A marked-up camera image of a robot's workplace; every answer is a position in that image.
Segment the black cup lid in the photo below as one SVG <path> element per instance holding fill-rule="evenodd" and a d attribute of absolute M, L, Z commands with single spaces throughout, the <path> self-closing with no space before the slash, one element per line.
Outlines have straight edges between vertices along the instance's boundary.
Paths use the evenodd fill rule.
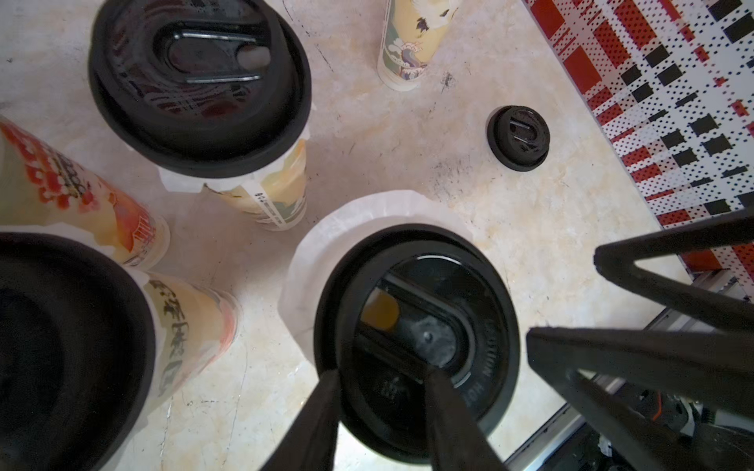
<path fill-rule="evenodd" d="M 1 237 L 1 466 L 101 470 L 155 368 L 151 309 L 117 262 L 58 235 Z"/>
<path fill-rule="evenodd" d="M 342 420 L 363 445 L 424 465 L 424 377 L 447 374 L 484 434 L 501 422 L 520 371 L 520 330 L 493 264 L 466 237 L 428 224 L 360 235 L 318 301 L 319 373 L 340 373 Z"/>
<path fill-rule="evenodd" d="M 549 126 L 527 106 L 497 109 L 487 122 L 486 137 L 496 159 L 516 172 L 533 171 L 545 162 L 550 151 Z"/>
<path fill-rule="evenodd" d="M 263 1 L 107 1 L 88 81 L 120 139 L 201 179 L 245 176 L 283 156 L 312 104 L 306 51 Z"/>

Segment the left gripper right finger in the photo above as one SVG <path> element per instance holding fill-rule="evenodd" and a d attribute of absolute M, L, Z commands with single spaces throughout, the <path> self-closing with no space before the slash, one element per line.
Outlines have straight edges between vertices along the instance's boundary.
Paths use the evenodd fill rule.
<path fill-rule="evenodd" d="M 430 368 L 424 379 L 426 441 L 432 470 L 506 470 L 448 375 Z"/>

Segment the translucent paper disc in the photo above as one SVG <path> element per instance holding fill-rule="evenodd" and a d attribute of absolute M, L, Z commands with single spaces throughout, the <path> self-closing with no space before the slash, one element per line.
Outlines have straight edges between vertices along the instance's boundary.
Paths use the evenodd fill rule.
<path fill-rule="evenodd" d="M 336 266 L 358 243 L 404 224 L 434 226 L 473 241 L 469 227 L 457 213 L 412 190 L 357 198 L 320 220 L 302 239 L 289 266 L 278 312 L 310 364 L 315 363 L 318 304 Z"/>

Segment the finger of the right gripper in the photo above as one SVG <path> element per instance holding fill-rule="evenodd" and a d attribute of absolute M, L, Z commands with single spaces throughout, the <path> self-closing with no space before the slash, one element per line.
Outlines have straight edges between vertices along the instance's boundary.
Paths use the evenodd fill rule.
<path fill-rule="evenodd" d="M 752 335 L 533 328 L 526 348 L 530 367 L 634 469 L 752 469 L 751 440 L 744 441 L 741 451 L 712 439 L 686 447 L 584 375 L 612 376 L 751 418 Z"/>
<path fill-rule="evenodd" d="M 634 294 L 718 330 L 751 333 L 751 303 L 681 284 L 641 269 L 636 262 L 721 246 L 743 245 L 752 239 L 753 211 L 744 209 L 675 229 L 601 245 L 595 249 L 594 265 L 606 280 Z"/>

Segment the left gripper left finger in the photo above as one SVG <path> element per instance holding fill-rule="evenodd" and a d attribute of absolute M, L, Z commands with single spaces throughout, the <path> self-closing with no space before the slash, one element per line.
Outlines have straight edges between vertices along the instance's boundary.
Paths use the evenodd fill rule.
<path fill-rule="evenodd" d="M 341 391 L 339 372 L 324 372 L 261 470 L 332 470 L 341 418 Z"/>

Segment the black cup lid front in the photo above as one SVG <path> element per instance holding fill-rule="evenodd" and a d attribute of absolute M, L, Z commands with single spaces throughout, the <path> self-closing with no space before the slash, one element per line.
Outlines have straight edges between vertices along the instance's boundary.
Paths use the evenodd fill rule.
<path fill-rule="evenodd" d="M 496 159 L 516 172 L 533 171 L 545 162 L 550 151 L 549 126 L 527 106 L 497 109 L 487 122 L 486 137 Z"/>

